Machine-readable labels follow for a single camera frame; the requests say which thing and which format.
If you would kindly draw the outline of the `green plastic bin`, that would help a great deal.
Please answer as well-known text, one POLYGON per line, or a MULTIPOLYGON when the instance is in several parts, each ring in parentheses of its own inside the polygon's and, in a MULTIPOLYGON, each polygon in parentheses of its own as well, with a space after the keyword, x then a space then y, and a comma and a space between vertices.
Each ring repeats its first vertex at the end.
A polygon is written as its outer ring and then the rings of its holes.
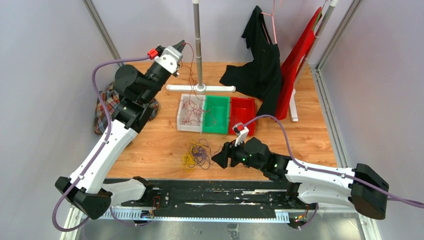
POLYGON ((230 97, 207 95, 202 132, 226 135, 229 130, 230 97))

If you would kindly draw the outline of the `white plastic bin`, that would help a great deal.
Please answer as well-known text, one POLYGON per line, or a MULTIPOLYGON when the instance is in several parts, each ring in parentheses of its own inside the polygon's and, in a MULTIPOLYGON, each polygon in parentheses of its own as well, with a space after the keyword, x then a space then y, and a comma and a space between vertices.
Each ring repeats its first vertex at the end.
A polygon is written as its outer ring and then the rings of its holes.
POLYGON ((205 95, 181 95, 176 116, 178 131, 202 133, 205 101, 205 95))

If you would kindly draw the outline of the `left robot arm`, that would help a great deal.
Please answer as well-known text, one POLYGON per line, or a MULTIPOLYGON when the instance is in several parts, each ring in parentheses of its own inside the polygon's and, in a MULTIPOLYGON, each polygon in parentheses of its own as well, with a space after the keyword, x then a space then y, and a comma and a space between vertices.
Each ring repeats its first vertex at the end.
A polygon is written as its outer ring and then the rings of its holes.
POLYGON ((153 201, 150 183, 136 176, 127 181, 105 183, 105 178, 127 145, 148 122, 153 98, 167 80, 179 75, 184 40, 168 47, 157 46, 148 52, 152 60, 145 73, 124 60, 114 76, 113 89, 120 101, 113 113, 107 113, 107 127, 84 162, 68 177, 59 177, 55 187, 63 198, 92 220, 110 207, 128 201, 149 206, 153 201))

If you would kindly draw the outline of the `aluminium frame rail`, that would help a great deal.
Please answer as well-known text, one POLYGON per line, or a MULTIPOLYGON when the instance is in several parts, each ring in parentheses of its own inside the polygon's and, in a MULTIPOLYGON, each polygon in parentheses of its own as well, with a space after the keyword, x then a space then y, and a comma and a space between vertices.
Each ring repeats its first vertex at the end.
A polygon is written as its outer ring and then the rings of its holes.
POLYGON ((114 60, 121 59, 121 56, 92 0, 82 0, 87 12, 95 24, 103 42, 105 43, 110 55, 114 60))

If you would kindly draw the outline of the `black t-shirt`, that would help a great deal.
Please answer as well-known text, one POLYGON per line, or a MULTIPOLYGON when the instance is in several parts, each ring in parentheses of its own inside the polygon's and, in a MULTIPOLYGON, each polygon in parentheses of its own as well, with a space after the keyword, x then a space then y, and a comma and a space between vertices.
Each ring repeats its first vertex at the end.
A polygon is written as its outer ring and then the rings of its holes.
POLYGON ((242 66, 227 65, 219 82, 262 101, 257 115, 275 115, 282 88, 280 50, 266 27, 262 9, 257 5, 241 35, 253 60, 242 66))

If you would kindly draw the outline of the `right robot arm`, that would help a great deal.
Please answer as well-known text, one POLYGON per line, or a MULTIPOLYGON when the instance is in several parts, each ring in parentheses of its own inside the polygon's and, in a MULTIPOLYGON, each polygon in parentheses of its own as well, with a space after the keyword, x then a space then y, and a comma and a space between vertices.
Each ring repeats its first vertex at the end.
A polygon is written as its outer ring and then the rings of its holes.
POLYGON ((387 210, 389 184, 370 166, 338 168, 317 165, 271 152, 269 147, 253 137, 237 145, 225 142, 212 161, 221 168, 242 164, 254 168, 273 182, 288 183, 294 189, 285 196, 294 209, 303 204, 330 204, 354 208, 375 220, 384 220, 387 210))

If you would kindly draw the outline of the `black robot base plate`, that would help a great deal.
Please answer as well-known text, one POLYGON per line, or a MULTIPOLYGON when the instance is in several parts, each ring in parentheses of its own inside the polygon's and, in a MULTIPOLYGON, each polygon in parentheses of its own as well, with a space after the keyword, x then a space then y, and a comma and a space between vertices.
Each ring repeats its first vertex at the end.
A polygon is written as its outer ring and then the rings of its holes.
POLYGON ((149 200, 126 200, 122 207, 155 210, 158 217, 271 219, 276 211, 312 213, 315 203, 294 196, 294 184, 252 180, 149 179, 149 200))

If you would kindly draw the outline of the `red t-shirt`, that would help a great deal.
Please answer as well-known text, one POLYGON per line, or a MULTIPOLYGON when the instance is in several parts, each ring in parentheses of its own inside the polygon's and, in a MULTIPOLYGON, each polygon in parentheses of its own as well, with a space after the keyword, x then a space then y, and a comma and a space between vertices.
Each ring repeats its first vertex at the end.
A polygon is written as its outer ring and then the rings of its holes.
POLYGON ((282 84, 279 93, 275 117, 283 120, 287 117, 290 99, 294 90, 295 79, 301 60, 310 51, 315 41, 315 27, 322 16, 322 8, 319 7, 310 19, 292 51, 280 67, 282 84))

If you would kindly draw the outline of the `red plastic bin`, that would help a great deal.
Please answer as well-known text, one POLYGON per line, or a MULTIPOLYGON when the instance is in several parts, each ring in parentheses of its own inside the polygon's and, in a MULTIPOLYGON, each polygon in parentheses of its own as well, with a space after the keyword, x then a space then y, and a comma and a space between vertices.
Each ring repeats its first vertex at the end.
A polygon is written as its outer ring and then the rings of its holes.
POLYGON ((247 123, 256 116, 256 103, 254 98, 230 97, 230 111, 228 134, 235 135, 233 127, 238 123, 247 123))

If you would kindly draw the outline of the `metal clothes rack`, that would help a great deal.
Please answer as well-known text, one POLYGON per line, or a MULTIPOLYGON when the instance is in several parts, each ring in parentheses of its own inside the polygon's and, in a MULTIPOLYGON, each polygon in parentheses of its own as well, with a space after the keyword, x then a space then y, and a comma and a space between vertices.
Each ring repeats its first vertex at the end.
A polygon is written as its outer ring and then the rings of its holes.
MULTIPOLYGON (((331 17, 334 9, 338 4, 338 0, 326 0, 324 3, 328 4, 328 8, 323 14, 325 5, 321 6, 317 11, 317 16, 312 17, 314 21, 311 28, 304 30, 305 37, 300 37, 296 45, 293 47, 290 55, 286 58, 285 63, 289 62, 289 59, 294 58, 294 54, 300 56, 298 63, 292 64, 292 69, 295 70, 294 81, 297 82, 304 70, 305 63, 309 61, 310 55, 316 46, 317 39, 320 38, 322 30, 327 25, 329 18, 331 17), (301 52, 301 40, 305 42, 311 35, 311 45, 305 48, 305 51, 301 52)), ((234 86, 207 86, 203 82, 203 66, 202 66, 202 52, 201 52, 201 30, 200 30, 200 2, 198 0, 192 0, 193 4, 193 16, 194 16, 194 32, 195 32, 195 54, 196 67, 197 67, 197 84, 195 85, 173 85, 168 84, 166 89, 171 92, 189 92, 194 91, 195 93, 203 94, 205 92, 218 92, 218 93, 232 93, 236 90, 234 86)))

